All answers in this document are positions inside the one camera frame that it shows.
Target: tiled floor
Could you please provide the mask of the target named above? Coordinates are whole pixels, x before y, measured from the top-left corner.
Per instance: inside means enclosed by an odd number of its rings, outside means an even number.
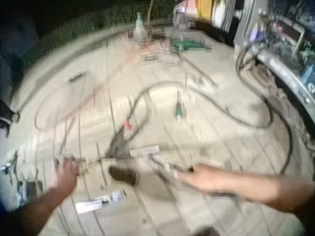
[[[79,178],[71,198],[56,210],[43,235],[188,236],[201,227],[214,226],[222,236],[277,236],[281,235],[280,225],[292,221],[291,216],[265,206],[211,197],[165,183],[150,168],[146,157],[96,162],[98,157],[104,157],[111,138],[144,88],[170,81],[184,84],[187,75],[205,82],[197,85],[188,79],[188,86],[208,93],[230,114],[251,124],[267,122],[264,104],[239,81],[234,71],[233,49],[198,32],[189,36],[203,38],[211,50],[188,52],[185,57],[218,87],[187,62],[176,66],[177,57],[159,54],[159,61],[144,61],[145,55],[157,55],[160,45],[154,43],[139,49],[124,34],[110,39],[108,47],[104,44],[64,63],[56,73],[50,73],[51,69],[60,66],[67,50],[78,47],[78,43],[60,49],[28,73],[13,102],[15,108],[23,107],[21,120],[12,125],[8,139],[1,133],[2,162],[17,149],[19,173],[30,177],[38,169],[38,177],[47,189],[54,179],[52,159],[59,155],[67,132],[63,154],[86,160],[81,171],[87,173]],[[68,82],[81,72],[87,72],[83,79]],[[185,111],[181,121],[174,115],[178,91]],[[158,158],[182,166],[202,162],[224,168],[225,162],[230,161],[236,171],[256,173],[279,173],[286,161],[288,133],[277,116],[268,129],[248,128],[195,92],[162,86],[150,90],[140,101],[130,119],[133,128],[125,132],[125,137],[132,135],[148,113],[149,121],[131,140],[129,148],[160,145],[169,151],[158,153]],[[133,189],[114,181],[107,172],[112,164],[136,169],[140,173],[139,186]],[[76,213],[76,202],[117,189],[127,193],[122,205]],[[16,205],[14,190],[7,177],[2,178],[1,191],[12,208]]]

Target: person's left hand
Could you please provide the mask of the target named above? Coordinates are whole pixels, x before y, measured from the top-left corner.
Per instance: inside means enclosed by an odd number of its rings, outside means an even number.
[[[77,185],[77,177],[79,176],[79,165],[74,157],[64,158],[62,163],[56,166],[57,179],[54,188],[58,195],[65,199],[68,197]]]

